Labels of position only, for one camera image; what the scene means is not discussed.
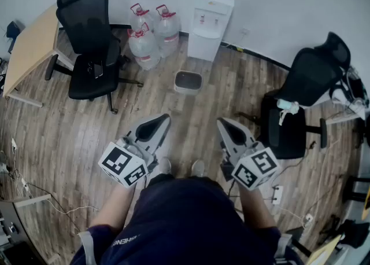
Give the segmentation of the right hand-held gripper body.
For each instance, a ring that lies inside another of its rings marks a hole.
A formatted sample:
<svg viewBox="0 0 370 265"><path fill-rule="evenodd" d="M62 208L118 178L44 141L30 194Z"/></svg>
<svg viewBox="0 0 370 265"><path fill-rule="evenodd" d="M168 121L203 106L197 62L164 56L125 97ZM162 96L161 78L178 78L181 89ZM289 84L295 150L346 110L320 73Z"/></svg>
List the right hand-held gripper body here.
<svg viewBox="0 0 370 265"><path fill-rule="evenodd" d="M254 190L279 171L274 153L257 141L247 127L220 117L217 128L223 151L221 170L226 181L234 179L247 190Z"/></svg>

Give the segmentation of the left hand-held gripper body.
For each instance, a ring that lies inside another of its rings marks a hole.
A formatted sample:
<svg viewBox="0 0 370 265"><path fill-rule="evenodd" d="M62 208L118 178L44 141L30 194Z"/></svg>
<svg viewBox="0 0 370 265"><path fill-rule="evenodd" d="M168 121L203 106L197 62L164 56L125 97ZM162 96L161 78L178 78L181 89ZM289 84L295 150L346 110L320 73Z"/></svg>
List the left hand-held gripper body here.
<svg viewBox="0 0 370 265"><path fill-rule="evenodd" d="M139 119L124 136L108 144L98 165L114 181L131 188L158 165L156 151L170 126L171 117L167 113Z"/></svg>

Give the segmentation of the small white waste bin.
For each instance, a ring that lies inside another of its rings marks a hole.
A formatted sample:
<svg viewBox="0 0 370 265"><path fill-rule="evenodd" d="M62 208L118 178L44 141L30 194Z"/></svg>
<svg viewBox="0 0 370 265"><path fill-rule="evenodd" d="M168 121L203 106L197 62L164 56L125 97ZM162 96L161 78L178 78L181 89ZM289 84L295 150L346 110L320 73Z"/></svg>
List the small white waste bin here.
<svg viewBox="0 0 370 265"><path fill-rule="evenodd" d="M197 95L202 84L203 77L200 73L178 71L175 76L174 90L181 94Z"/></svg>

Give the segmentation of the person's left forearm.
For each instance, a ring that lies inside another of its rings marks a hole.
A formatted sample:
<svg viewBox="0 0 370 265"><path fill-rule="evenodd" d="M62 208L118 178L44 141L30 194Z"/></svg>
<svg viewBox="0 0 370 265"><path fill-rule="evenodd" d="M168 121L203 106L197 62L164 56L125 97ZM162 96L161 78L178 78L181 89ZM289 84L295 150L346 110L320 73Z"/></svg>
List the person's left forearm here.
<svg viewBox="0 0 370 265"><path fill-rule="evenodd" d="M136 183L129 188L118 183L97 216L92 220L90 227L107 226L114 233L122 231L133 201L135 189Z"/></svg>

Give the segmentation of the person's right forearm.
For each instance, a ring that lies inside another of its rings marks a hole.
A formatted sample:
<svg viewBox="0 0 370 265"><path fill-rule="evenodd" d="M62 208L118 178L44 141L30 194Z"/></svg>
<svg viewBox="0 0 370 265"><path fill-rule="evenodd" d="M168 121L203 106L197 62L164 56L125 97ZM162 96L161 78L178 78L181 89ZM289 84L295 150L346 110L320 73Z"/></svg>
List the person's right forearm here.
<svg viewBox="0 0 370 265"><path fill-rule="evenodd" d="M268 210L258 188L248 190L238 183L240 203L244 221L253 229L276 227L276 222Z"/></svg>

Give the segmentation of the person's left white shoe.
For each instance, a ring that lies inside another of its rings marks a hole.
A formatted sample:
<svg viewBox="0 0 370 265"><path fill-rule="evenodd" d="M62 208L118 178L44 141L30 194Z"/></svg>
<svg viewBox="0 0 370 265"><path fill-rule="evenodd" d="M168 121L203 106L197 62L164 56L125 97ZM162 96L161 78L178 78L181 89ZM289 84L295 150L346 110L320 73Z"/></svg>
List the person's left white shoe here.
<svg viewBox="0 0 370 265"><path fill-rule="evenodd" d="M171 175L172 165L167 157L163 157L158 165L158 170L160 174Z"/></svg>

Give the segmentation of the person's black trousers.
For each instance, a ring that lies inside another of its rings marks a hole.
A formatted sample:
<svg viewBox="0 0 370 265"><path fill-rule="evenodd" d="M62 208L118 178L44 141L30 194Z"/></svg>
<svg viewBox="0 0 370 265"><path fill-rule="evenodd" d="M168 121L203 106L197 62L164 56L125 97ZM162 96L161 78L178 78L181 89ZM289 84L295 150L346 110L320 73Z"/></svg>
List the person's black trousers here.
<svg viewBox="0 0 370 265"><path fill-rule="evenodd" d="M178 191L185 190L221 190L223 188L216 181L211 180L208 177L189 176L187 178L176 179L172 174L159 174L153 178L147 186L150 191Z"/></svg>

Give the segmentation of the pale blue cloth bundle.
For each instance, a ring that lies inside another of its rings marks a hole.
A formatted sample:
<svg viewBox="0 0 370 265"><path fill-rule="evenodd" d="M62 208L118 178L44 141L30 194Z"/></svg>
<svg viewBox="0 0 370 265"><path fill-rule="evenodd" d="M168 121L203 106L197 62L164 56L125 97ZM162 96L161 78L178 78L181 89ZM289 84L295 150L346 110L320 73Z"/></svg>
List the pale blue cloth bundle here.
<svg viewBox="0 0 370 265"><path fill-rule="evenodd" d="M281 109L279 112L279 125L281 126L284 122L286 114L295 115L300 109L300 105L297 102L285 101L283 99L277 100L277 107Z"/></svg>

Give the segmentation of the person's dark blue shirt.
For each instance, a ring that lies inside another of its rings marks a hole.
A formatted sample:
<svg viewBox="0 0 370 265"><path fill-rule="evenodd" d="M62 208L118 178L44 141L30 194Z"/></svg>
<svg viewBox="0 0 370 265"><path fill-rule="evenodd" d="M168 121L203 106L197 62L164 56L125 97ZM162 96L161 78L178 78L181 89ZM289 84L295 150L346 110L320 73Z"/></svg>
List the person's dark blue shirt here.
<svg viewBox="0 0 370 265"><path fill-rule="evenodd" d="M89 227L71 265L304 265L276 227L253 229L221 190L150 191L124 228Z"/></svg>

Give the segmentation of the black smartphone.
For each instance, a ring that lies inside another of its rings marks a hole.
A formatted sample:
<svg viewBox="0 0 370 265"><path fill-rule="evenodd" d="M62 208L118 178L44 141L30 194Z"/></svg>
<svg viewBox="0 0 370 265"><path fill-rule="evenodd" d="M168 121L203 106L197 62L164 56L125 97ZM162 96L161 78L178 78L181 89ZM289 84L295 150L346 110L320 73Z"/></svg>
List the black smartphone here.
<svg viewBox="0 0 370 265"><path fill-rule="evenodd" d="M98 79L103 75L103 64L102 62L94 62L93 63L93 71L94 71L94 77Z"/></svg>

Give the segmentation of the large clear water jug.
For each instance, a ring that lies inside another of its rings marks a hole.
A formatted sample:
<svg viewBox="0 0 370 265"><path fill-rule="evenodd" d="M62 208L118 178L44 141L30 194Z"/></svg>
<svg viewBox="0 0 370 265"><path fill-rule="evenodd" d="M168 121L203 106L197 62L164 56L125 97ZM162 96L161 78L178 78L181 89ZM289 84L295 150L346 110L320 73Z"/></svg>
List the large clear water jug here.
<svg viewBox="0 0 370 265"><path fill-rule="evenodd" d="M149 9L142 8L139 3L132 5L130 9L132 11L130 24L133 30L141 29L142 25L146 23L149 30L154 31L154 21Z"/></svg>
<svg viewBox="0 0 370 265"><path fill-rule="evenodd" d="M128 43L138 65L148 71L160 62L161 55L154 34L146 22L137 30L128 30Z"/></svg>
<svg viewBox="0 0 370 265"><path fill-rule="evenodd" d="M162 58L174 53L179 44L180 20L166 5L156 7L159 19L154 24L154 36Z"/></svg>

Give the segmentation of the black mesh office chair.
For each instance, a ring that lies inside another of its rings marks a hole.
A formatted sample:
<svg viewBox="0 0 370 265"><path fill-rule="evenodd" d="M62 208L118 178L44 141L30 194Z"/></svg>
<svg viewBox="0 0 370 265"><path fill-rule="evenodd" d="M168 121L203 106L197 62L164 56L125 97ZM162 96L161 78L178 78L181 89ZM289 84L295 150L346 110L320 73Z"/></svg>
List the black mesh office chair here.
<svg viewBox="0 0 370 265"><path fill-rule="evenodd" d="M304 109L313 106L325 92L339 82L349 64L349 48L337 34L329 32L322 45L306 47L297 53L282 87L264 95L259 116L244 112L237 112L235 116L245 117L259 125L259 141L270 147L277 159L303 158L307 133L318 134L321 148L326 148L326 121L320 119L319 126L307 125ZM278 99L297 102L300 105L297 114L286 114L281 126L281 109L276 104Z"/></svg>
<svg viewBox="0 0 370 265"><path fill-rule="evenodd" d="M93 101L106 96L109 110L117 114L118 110L112 107L112 92L117 89L118 84L128 83L143 87L143 83L119 77L120 68L131 60L121 54L120 39L112 33L108 4L109 0L57 0L56 16L77 54L77 59L70 71L57 63L57 55L52 56L45 79L50 80L54 71L69 75L69 98ZM96 79L93 63L100 61L103 64L103 75Z"/></svg>

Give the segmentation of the light wooden board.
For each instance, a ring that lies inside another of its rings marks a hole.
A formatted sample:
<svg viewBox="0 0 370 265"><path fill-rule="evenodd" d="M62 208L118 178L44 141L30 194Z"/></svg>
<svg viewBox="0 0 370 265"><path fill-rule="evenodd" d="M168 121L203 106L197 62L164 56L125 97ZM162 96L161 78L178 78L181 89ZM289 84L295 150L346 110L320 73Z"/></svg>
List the light wooden board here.
<svg viewBox="0 0 370 265"><path fill-rule="evenodd" d="M319 249L315 250L308 257L308 260L305 263L305 265L325 265L326 261L328 260L330 255L335 250L335 247L337 246L341 238L342 238L342 235L339 234L334 239L324 244Z"/></svg>

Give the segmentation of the cluttered white desk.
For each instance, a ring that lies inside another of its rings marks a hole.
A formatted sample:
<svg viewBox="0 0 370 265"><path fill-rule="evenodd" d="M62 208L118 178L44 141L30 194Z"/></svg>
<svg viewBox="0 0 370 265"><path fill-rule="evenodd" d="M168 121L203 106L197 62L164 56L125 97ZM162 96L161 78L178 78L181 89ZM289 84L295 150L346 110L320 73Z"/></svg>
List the cluttered white desk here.
<svg viewBox="0 0 370 265"><path fill-rule="evenodd" d="M357 70L352 66L329 89L329 96L334 105L342 105L343 108L326 118L327 125L358 118L365 121L366 114L370 112L370 96Z"/></svg>

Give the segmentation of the white water dispenser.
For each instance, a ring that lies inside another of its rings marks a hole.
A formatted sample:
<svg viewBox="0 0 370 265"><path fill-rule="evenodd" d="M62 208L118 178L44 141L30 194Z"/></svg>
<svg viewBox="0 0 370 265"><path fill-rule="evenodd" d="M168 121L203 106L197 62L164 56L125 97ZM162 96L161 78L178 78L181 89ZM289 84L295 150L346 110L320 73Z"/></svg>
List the white water dispenser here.
<svg viewBox="0 0 370 265"><path fill-rule="evenodd" d="M235 0L192 0L189 57L214 61L234 9Z"/></svg>

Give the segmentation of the black bag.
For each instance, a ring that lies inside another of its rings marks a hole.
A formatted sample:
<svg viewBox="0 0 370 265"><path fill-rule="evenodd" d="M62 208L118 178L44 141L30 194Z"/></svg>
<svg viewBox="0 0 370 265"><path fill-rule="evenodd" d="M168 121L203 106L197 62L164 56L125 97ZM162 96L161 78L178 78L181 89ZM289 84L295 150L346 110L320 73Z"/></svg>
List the black bag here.
<svg viewBox="0 0 370 265"><path fill-rule="evenodd" d="M357 249L361 247L370 233L370 223L356 223L354 220L346 219L339 226L338 233L342 235L340 244L349 245Z"/></svg>

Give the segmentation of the light wooden desk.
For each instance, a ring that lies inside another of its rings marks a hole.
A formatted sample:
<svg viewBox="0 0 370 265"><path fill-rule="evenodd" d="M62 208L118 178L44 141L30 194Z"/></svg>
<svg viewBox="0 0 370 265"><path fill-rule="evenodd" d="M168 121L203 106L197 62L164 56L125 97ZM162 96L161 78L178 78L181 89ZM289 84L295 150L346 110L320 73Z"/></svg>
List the light wooden desk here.
<svg viewBox="0 0 370 265"><path fill-rule="evenodd" d="M56 11L57 5L49 7L17 37L6 72L4 97L41 108L41 102L15 92L16 86L51 56L57 55L68 70L73 70L74 63L57 47L60 23Z"/></svg>

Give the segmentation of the dark grey desk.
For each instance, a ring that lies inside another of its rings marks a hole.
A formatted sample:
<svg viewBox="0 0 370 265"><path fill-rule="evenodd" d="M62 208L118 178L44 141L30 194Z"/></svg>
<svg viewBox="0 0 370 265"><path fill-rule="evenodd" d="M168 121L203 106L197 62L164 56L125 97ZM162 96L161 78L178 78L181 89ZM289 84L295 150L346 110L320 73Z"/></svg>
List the dark grey desk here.
<svg viewBox="0 0 370 265"><path fill-rule="evenodd" d="M50 198L51 195L47 194L31 199L0 200L0 230L5 232L9 241L3 254L10 265L48 265L27 233L20 209Z"/></svg>

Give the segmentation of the black desk device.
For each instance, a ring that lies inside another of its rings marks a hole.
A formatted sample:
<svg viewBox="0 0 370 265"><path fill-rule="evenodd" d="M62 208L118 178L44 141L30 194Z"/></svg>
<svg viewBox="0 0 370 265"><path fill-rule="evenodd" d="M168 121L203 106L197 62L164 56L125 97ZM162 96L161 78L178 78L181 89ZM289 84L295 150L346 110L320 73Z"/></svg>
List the black desk device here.
<svg viewBox="0 0 370 265"><path fill-rule="evenodd" d="M24 28L25 28L25 25L18 20L13 20L12 22L8 24L6 28L6 37L10 39L10 46L8 48L9 54L12 53L12 50L16 43L16 39Z"/></svg>

